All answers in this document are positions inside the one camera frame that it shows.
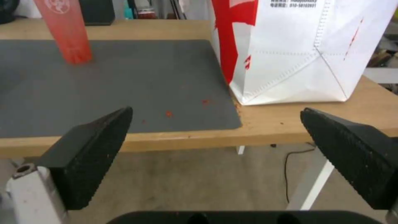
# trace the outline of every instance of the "red print on bag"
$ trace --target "red print on bag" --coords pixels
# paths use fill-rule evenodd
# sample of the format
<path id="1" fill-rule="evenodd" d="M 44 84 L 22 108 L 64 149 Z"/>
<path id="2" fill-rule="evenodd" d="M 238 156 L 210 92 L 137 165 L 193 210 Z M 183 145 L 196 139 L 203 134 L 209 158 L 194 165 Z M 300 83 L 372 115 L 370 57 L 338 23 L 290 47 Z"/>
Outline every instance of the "red print on bag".
<path id="1" fill-rule="evenodd" d="M 252 56 L 251 55 L 249 55 L 247 58 L 246 58 L 246 60 L 245 60 L 245 69 L 246 70 L 249 70 L 249 68 L 250 68 L 250 60 L 252 59 Z"/>
<path id="2" fill-rule="evenodd" d="M 229 84 L 234 76 L 238 60 L 232 23 L 241 22 L 255 26 L 258 0 L 243 2 L 233 7 L 230 7 L 229 0 L 212 0 L 212 3 L 216 16 L 215 28 L 219 30 L 221 68 Z"/>

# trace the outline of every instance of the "black cable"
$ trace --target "black cable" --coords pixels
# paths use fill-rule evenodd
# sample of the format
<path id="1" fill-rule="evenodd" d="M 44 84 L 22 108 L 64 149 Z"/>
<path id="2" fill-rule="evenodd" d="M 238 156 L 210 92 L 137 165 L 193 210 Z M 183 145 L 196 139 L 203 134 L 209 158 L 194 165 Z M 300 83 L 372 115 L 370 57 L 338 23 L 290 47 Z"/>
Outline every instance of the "black cable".
<path id="1" fill-rule="evenodd" d="M 286 194 L 287 203 L 290 203 L 290 201 L 289 201 L 289 194 L 288 194 L 288 192 L 287 192 L 287 190 L 288 190 L 288 185 L 287 185 L 287 174 L 286 174 L 286 170 L 287 170 L 287 159 L 289 158 L 289 156 L 290 156 L 291 154 L 301 154 L 301 153 L 311 152 L 311 151 L 314 151 L 314 150 L 315 150 L 315 149 L 308 149 L 308 150 L 304 150 L 304 151 L 289 152 L 288 154 L 286 154 L 284 172 L 285 172 L 285 183 L 286 183 L 286 188 L 285 188 L 285 189 L 286 189 L 286 192 L 285 192 L 285 194 Z"/>

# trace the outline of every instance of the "red crumb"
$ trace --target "red crumb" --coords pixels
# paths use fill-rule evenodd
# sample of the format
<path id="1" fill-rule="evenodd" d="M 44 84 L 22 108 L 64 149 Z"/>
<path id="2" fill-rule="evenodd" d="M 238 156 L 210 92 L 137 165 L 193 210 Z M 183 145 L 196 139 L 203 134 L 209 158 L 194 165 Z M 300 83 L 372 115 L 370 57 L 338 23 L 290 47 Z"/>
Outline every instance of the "red crumb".
<path id="1" fill-rule="evenodd" d="M 207 106 L 210 103 L 210 100 L 202 100 L 202 104 L 204 106 Z"/>
<path id="2" fill-rule="evenodd" d="M 171 111 L 166 111 L 166 116 L 168 117 L 168 118 L 172 118 L 173 117 L 173 113 L 171 113 Z"/>

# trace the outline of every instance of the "floor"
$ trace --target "floor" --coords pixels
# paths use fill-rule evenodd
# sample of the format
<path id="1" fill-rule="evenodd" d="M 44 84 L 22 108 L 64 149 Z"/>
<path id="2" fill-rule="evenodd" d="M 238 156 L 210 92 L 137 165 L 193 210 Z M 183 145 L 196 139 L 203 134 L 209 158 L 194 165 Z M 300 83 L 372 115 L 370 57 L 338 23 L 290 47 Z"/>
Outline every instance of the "floor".
<path id="1" fill-rule="evenodd" d="M 307 144 L 277 148 L 191 149 L 119 154 L 90 205 L 70 212 L 72 223 L 106 223 L 138 210 L 284 210 L 283 162 L 286 153 Z M 311 152 L 289 157 L 292 195 Z M 355 211 L 384 222 L 336 171 L 313 209 Z"/>

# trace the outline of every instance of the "red plastic cup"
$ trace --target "red plastic cup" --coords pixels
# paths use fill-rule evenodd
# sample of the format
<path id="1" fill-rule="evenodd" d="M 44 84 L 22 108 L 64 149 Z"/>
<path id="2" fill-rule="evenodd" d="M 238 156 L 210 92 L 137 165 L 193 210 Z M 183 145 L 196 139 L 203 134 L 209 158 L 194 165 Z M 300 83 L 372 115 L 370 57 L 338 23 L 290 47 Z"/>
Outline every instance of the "red plastic cup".
<path id="1" fill-rule="evenodd" d="M 34 0 L 65 60 L 72 64 L 91 60 L 83 15 L 78 0 Z"/>

